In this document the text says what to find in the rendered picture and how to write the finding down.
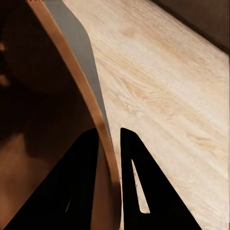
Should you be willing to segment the trash can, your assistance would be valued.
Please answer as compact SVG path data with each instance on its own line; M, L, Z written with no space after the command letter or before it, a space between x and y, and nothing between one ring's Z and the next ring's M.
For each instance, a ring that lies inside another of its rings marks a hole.
M62 0L0 0L0 230L93 128L90 230L120 230L120 176L85 28Z

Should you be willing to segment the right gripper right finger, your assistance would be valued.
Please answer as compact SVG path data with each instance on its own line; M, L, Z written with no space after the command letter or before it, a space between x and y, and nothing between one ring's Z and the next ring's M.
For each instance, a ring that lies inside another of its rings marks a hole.
M202 230L139 136L121 127L120 146L124 230ZM150 213L139 209L132 161Z

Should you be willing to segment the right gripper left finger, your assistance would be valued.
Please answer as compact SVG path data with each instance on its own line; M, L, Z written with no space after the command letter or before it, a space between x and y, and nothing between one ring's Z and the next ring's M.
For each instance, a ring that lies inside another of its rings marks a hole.
M90 230L98 149L83 132L3 230Z

